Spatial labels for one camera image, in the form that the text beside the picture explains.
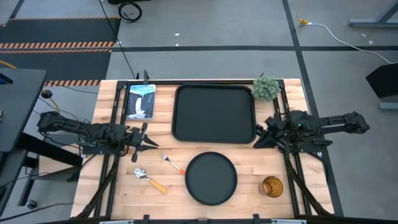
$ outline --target black desk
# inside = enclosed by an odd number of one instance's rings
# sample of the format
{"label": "black desk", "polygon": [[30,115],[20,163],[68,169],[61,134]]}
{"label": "black desk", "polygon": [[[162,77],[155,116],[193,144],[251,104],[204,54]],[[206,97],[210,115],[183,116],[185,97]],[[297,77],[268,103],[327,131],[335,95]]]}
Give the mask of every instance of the black desk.
{"label": "black desk", "polygon": [[[47,72],[0,68],[0,73],[14,81],[12,85],[0,85],[0,108],[3,109],[0,122],[0,186],[17,179],[23,166],[32,170],[37,167],[38,160],[27,157],[28,152],[80,167],[82,162],[80,156],[23,133],[44,86]],[[34,179],[27,178],[19,206],[24,206],[26,203],[33,182]],[[0,198],[0,215],[6,207],[14,184],[15,182],[11,182],[5,185],[5,192]]]}

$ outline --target small plant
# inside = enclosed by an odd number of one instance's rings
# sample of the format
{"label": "small plant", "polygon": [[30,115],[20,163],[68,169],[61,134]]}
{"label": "small plant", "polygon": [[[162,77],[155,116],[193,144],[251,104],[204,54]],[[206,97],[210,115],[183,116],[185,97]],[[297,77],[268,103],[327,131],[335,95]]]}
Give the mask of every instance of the small plant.
{"label": "small plant", "polygon": [[254,88],[251,93],[257,100],[273,100],[280,92],[278,81],[263,74],[253,82]]}

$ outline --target orange-handled fork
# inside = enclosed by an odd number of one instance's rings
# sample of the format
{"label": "orange-handled fork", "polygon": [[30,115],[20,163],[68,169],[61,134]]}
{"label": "orange-handled fork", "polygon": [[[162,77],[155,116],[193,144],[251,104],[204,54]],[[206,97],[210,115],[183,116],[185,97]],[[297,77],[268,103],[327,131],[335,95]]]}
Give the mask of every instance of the orange-handled fork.
{"label": "orange-handled fork", "polygon": [[178,171],[180,171],[180,174],[185,175],[185,171],[184,171],[183,169],[180,169],[177,165],[175,165],[175,163],[172,162],[166,154],[162,153],[160,156],[161,156],[162,159],[164,159],[165,161],[168,161],[168,162],[171,163]]}

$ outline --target cable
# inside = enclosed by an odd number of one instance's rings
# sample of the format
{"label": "cable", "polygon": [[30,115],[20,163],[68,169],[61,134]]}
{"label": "cable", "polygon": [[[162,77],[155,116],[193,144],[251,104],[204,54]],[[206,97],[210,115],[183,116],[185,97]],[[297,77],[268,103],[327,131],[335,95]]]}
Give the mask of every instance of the cable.
{"label": "cable", "polygon": [[88,138],[88,142],[91,142],[91,138],[90,138],[89,132],[88,132],[87,129],[86,129],[85,127],[83,127],[82,125],[80,125],[80,124],[73,124],[73,123],[68,122],[68,121],[52,121],[52,122],[50,122],[47,126],[49,126],[50,124],[54,124],[54,123],[69,124],[69,125],[77,126],[78,128],[83,129],[83,130],[85,131],[85,133],[87,134],[86,137]]}
{"label": "cable", "polygon": [[[128,5],[132,5],[132,6],[134,6],[136,9],[138,9],[138,13],[139,13],[139,14],[138,14],[138,16],[137,16],[135,19],[131,19],[131,18],[129,17],[129,15],[127,15],[127,13],[122,12],[123,8],[124,8],[125,6],[128,6]],[[123,22],[126,22],[126,23],[136,22],[136,21],[138,21],[138,20],[141,18],[141,16],[142,16],[142,9],[141,9],[141,7],[139,7],[138,4],[136,4],[136,3],[134,3],[134,2],[124,2],[124,3],[120,4],[120,6],[119,6],[119,16],[120,16],[120,18],[122,19]]]}
{"label": "cable", "polygon": [[3,65],[5,65],[5,66],[7,66],[9,68],[12,68],[12,69],[18,69],[17,67],[11,65],[10,63],[7,63],[7,62],[2,61],[2,60],[0,60],[0,64],[3,64]]}
{"label": "cable", "polygon": [[132,75],[133,79],[136,79],[136,75],[135,75],[134,72],[132,71],[132,68],[131,68],[131,66],[130,66],[129,60],[127,59],[126,54],[124,53],[124,49],[123,49],[123,47],[122,47],[122,44],[120,43],[120,40],[118,39],[118,35],[117,35],[116,32],[114,31],[114,29],[113,29],[113,27],[112,27],[112,24],[111,24],[111,21],[110,21],[109,18],[108,18],[108,15],[106,15],[104,6],[102,5],[101,0],[98,0],[98,1],[99,1],[99,4],[101,5],[102,11],[104,12],[104,15],[105,15],[105,17],[106,17],[106,20],[108,21],[109,27],[111,28],[113,35],[114,35],[114,37],[116,38],[116,40],[118,41],[118,43],[119,43],[119,46],[120,46],[120,49],[122,50],[124,59],[126,59],[127,65],[128,65],[129,68],[130,68],[131,75]]}
{"label": "cable", "polygon": [[51,102],[54,104],[54,106],[55,106],[55,109],[57,110],[57,112],[59,113],[60,112],[60,108],[58,107],[58,104],[53,100],[53,99],[49,99],[49,100],[51,100]]}
{"label": "cable", "polygon": [[76,170],[76,172],[73,173],[73,174],[67,179],[67,182],[73,182],[73,181],[77,180],[77,179],[79,178],[79,174],[80,174],[80,171],[82,170],[82,168],[87,164],[88,161],[92,160],[95,156],[96,156],[96,154],[94,154],[94,155],[92,155],[90,158],[88,158],[88,159],[81,165],[81,167],[80,167],[78,170]]}
{"label": "cable", "polygon": [[71,114],[71,113],[69,113],[69,112],[67,112],[67,111],[61,110],[61,109],[56,109],[55,107],[51,106],[51,104],[49,104],[49,103],[47,103],[45,100],[43,100],[41,97],[39,97],[39,99],[40,99],[41,101],[43,101],[45,104],[47,104],[49,107],[51,107],[51,108],[57,110],[58,112],[61,111],[61,112],[67,113],[67,114],[69,114],[70,116],[73,116],[77,121],[79,121],[79,119],[78,119],[75,115],[73,115],[73,114]]}
{"label": "cable", "polygon": [[60,145],[63,145],[63,146],[70,146],[70,147],[74,147],[74,148],[77,148],[77,149],[81,150],[81,149],[80,149],[79,147],[77,147],[77,146],[72,146],[72,145],[70,145],[70,144],[64,144],[64,143],[61,143],[61,142],[57,142],[57,141],[54,141],[54,139],[52,139],[52,138],[46,136],[46,135],[43,134],[43,133],[40,133],[40,134],[41,134],[43,137],[48,138],[49,140],[51,140],[52,142],[54,142],[54,143],[56,143],[56,144],[60,144]]}
{"label": "cable", "polygon": [[355,46],[353,46],[353,45],[351,45],[351,44],[349,44],[349,43],[346,43],[346,42],[344,42],[344,41],[338,39],[337,37],[335,37],[335,36],[331,33],[330,29],[327,28],[327,26],[325,26],[325,25],[322,25],[322,24],[314,24],[314,23],[311,23],[311,22],[306,23],[306,24],[304,24],[304,25],[305,25],[305,26],[320,26],[320,27],[323,27],[323,28],[325,28],[327,31],[329,31],[330,35],[331,35],[335,40],[337,40],[338,42],[340,42],[340,43],[342,43],[342,44],[345,44],[345,45],[347,45],[347,46],[349,46],[349,47],[352,47],[352,48],[354,48],[354,49],[356,49],[356,50],[359,50],[359,51],[362,51],[362,52],[367,52],[367,53],[370,53],[370,54],[374,54],[374,55],[380,57],[381,59],[383,59],[384,61],[386,61],[388,64],[390,64],[390,65],[393,64],[392,62],[388,61],[386,58],[384,58],[383,56],[379,55],[379,54],[376,53],[376,52],[373,52],[373,51],[370,51],[370,50],[363,50],[363,49],[360,49],[360,48],[358,48],[358,47],[355,47]]}
{"label": "cable", "polygon": [[[47,82],[48,82],[49,84],[52,84],[52,85],[55,85],[55,86],[60,86],[59,84],[54,84],[54,83],[51,82],[51,81],[47,81]],[[80,93],[91,93],[91,94],[94,94],[94,95],[98,95],[98,93],[95,93],[95,92],[92,92],[92,91],[77,90],[77,89],[74,89],[74,88],[70,88],[70,87],[68,87],[68,86],[60,86],[60,87],[68,88],[68,89],[70,89],[70,90],[78,91],[78,92],[80,92]]]}
{"label": "cable", "polygon": [[299,16],[299,13],[301,12],[301,8],[303,8],[304,5],[305,5],[305,0],[303,0],[301,2],[300,6],[298,7],[297,12],[296,12],[296,17],[297,17],[298,21],[300,21],[301,25],[308,24],[308,22],[309,22],[308,20],[301,19]]}
{"label": "cable", "polygon": [[123,157],[123,156],[127,155],[127,153],[129,152],[129,150],[130,150],[130,145],[127,144],[127,149],[126,149],[122,154],[120,154],[120,157]]}
{"label": "cable", "polygon": [[[48,173],[48,172],[43,172],[43,173],[39,173],[39,174],[37,174],[37,175],[43,175],[43,174],[50,174],[50,173]],[[18,181],[18,180],[22,180],[22,179],[25,179],[25,178],[28,178],[28,177],[30,177],[30,175],[28,175],[28,176],[26,176],[26,177],[20,177],[20,178],[14,179],[14,180],[10,180],[9,182],[7,182],[7,183],[5,183],[5,184],[2,184],[2,186],[0,186],[0,187],[4,187],[4,186],[6,186],[7,184],[10,184],[11,182]]]}
{"label": "cable", "polygon": [[325,161],[323,161],[322,157],[318,156],[318,155],[315,154],[314,152],[308,152],[308,154],[309,154],[310,156],[314,157],[314,158],[317,158],[319,161],[322,162],[323,168],[324,168],[324,170],[325,170],[326,183],[328,183],[328,180],[329,180],[329,178],[328,178],[328,168],[327,168],[326,165],[325,165]]}
{"label": "cable", "polygon": [[14,215],[14,216],[7,217],[7,218],[2,218],[2,219],[0,219],[0,222],[4,222],[4,221],[7,221],[7,220],[12,220],[12,219],[14,219],[14,218],[18,218],[18,217],[21,217],[21,216],[24,216],[24,215],[28,215],[28,214],[31,214],[31,213],[34,213],[34,212],[38,212],[38,211],[41,211],[41,210],[45,210],[45,209],[48,209],[48,208],[51,208],[51,207],[54,207],[54,206],[58,206],[58,205],[71,205],[71,204],[73,204],[73,202],[69,202],[69,203],[55,203],[55,204],[53,204],[53,205],[49,205],[49,206],[46,206],[46,207],[38,208],[38,209],[29,211],[29,212],[25,212],[25,213],[22,213],[22,214]]}

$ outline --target black round plate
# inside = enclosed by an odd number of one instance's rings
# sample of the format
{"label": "black round plate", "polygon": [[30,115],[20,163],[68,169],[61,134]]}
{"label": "black round plate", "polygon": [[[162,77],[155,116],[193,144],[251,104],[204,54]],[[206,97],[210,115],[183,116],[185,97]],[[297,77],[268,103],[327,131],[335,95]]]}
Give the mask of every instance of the black round plate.
{"label": "black round plate", "polygon": [[236,189],[238,176],[232,162],[218,152],[204,152],[189,163],[185,184],[189,194],[205,205],[226,202]]}

